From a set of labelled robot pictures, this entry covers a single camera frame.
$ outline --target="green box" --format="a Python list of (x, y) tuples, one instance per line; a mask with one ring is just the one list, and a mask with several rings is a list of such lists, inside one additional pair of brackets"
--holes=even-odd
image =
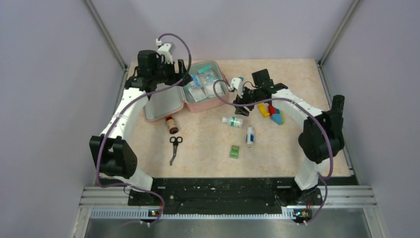
[(232, 147), (230, 148), (230, 157), (232, 159), (237, 159), (238, 156), (239, 156), (239, 146), (232, 145)]

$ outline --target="table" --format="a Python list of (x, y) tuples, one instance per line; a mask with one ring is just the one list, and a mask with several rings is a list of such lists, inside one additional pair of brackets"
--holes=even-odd
[[(227, 79), (242, 76), (252, 81), (251, 73), (267, 68), (274, 83), (284, 83), (298, 97), (322, 110), (328, 110), (327, 98), (314, 59), (241, 59), (216, 60)], [(135, 64), (129, 69), (134, 72)], [(236, 97), (230, 93), (230, 100)], [(287, 115), (284, 125), (263, 118), (255, 107), (244, 119), (242, 128), (230, 127), (222, 117), (234, 116), (235, 108), (223, 105), (201, 113), (184, 107), (173, 114), (184, 141), (178, 146), (172, 166), (172, 144), (164, 119), (146, 122), (140, 114), (130, 138), (138, 158), (138, 168), (156, 178), (247, 178), (293, 177), (302, 164), (304, 153), (298, 144), (302, 128)], [(255, 128), (255, 144), (247, 148), (246, 128)], [(231, 145), (240, 146), (239, 158), (229, 157)], [(334, 157), (333, 176), (350, 176), (344, 154)]]

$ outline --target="brown bottle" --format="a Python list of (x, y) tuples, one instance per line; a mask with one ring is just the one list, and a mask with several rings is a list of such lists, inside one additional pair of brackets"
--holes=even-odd
[(168, 126), (169, 134), (175, 134), (179, 131), (178, 127), (176, 126), (175, 120), (171, 116), (165, 117), (165, 123)]

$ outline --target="scissors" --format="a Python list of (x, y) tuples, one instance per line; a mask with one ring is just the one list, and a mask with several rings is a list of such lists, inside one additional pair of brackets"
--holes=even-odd
[(178, 145), (179, 145), (179, 143), (182, 143), (182, 140), (183, 139), (182, 139), (181, 136), (179, 136), (179, 137), (173, 136), (169, 139), (169, 142), (171, 142), (173, 144), (173, 156), (172, 156), (172, 159), (169, 161), (169, 164), (171, 166), (172, 166), (173, 161), (175, 160), (176, 150), (178, 149)]

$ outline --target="gray wall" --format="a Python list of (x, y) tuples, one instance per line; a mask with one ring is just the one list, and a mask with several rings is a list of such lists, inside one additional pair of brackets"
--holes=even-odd
[[(318, 59), (352, 0), (93, 2), (130, 62), (138, 50), (155, 49), (155, 38), (166, 32), (181, 36), (196, 60)], [(177, 46), (175, 55), (186, 59), (183, 46)]]
[(0, 237), (68, 237), (121, 69), (81, 0), (0, 3)]
[(420, 1), (364, 1), (331, 58), (332, 92), (357, 175), (371, 184), (392, 237), (418, 237)]

